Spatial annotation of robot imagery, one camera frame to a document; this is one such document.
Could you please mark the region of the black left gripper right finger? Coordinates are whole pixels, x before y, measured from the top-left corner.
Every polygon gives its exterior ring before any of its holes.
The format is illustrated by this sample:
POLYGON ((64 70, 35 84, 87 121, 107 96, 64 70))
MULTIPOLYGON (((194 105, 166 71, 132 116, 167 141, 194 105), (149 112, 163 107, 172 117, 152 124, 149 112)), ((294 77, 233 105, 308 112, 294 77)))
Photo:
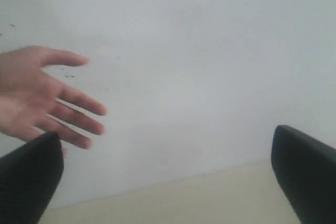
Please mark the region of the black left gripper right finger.
POLYGON ((335 223, 335 149, 288 125, 276 127, 271 165, 301 223, 335 223))

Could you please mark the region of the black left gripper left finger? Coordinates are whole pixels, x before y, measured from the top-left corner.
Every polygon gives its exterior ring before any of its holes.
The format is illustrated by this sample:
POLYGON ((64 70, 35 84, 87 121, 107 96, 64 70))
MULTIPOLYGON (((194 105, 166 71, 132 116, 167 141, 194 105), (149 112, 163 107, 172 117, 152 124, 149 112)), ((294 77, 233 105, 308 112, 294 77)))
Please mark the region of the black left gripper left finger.
POLYGON ((39 223, 63 172, 62 146, 55 132, 1 157, 1 223, 39 223))

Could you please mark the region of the person's open bare hand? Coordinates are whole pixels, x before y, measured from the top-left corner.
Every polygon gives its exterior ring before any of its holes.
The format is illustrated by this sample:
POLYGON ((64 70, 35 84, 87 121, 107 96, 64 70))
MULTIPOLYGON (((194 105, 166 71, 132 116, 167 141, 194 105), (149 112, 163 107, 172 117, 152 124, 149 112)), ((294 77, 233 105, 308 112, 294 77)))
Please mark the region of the person's open bare hand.
POLYGON ((94 135, 102 135, 104 126, 71 106, 98 116, 106 115, 106 107, 42 70, 51 65, 78 67, 88 61, 73 52, 41 46, 1 53, 1 133, 29 142, 42 132, 56 132, 61 140, 89 149, 92 140, 70 126, 94 135))

